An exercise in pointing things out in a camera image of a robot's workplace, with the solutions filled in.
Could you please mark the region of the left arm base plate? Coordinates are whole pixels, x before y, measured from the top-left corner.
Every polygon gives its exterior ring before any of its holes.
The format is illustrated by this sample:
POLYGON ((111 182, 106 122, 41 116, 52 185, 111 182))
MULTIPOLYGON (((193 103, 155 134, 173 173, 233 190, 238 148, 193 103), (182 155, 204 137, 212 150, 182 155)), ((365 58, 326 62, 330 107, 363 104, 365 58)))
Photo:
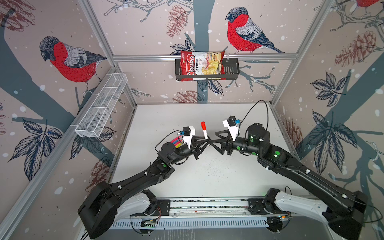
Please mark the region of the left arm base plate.
POLYGON ((151 203, 143 213, 133 214, 133 217, 158 217, 169 216, 171 209, 170 200, 157 200, 156 203, 151 203))

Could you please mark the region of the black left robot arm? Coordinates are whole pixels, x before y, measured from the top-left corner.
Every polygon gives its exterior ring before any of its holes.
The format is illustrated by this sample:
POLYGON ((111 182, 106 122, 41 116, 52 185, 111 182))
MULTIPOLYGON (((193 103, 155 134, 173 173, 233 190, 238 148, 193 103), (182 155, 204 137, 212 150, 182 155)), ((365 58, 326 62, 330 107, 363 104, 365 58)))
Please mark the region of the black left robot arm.
POLYGON ((163 144, 158 157, 142 172, 122 180, 108 184, 98 183, 78 209, 78 215, 91 239, 100 237, 114 223, 118 208, 131 197, 143 193, 148 187, 157 185, 168 179, 175 171, 176 164, 190 156, 196 159, 209 145, 210 139, 192 137, 191 145, 183 144, 177 148, 173 143, 163 144))

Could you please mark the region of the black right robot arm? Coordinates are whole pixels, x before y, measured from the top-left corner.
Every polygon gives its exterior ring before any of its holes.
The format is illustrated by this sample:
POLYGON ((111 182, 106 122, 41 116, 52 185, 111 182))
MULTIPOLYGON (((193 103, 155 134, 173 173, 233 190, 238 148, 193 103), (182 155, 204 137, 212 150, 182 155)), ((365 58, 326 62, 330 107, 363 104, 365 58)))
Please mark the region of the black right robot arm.
POLYGON ((296 213, 328 225, 346 240, 359 239, 368 203, 364 193, 344 190, 309 170, 289 152, 271 144, 270 132, 261 124, 251 125, 245 138, 233 138, 230 130, 217 132, 216 136, 219 139, 209 143, 219 153, 231 155, 238 151, 256 156, 264 168, 292 180, 317 197, 311 200, 271 188, 263 200, 266 211, 296 213))

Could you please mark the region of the white red whiteboard marker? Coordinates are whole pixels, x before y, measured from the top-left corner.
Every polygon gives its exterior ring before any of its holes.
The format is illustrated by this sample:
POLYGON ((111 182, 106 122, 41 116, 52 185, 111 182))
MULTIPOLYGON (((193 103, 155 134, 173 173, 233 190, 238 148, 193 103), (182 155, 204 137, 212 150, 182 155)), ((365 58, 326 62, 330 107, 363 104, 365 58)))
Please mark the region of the white red whiteboard marker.
POLYGON ((209 137, 208 137, 208 132, 207 132, 207 130, 203 131, 203 133, 204 133, 204 138, 205 138, 205 140, 208 140, 209 137))

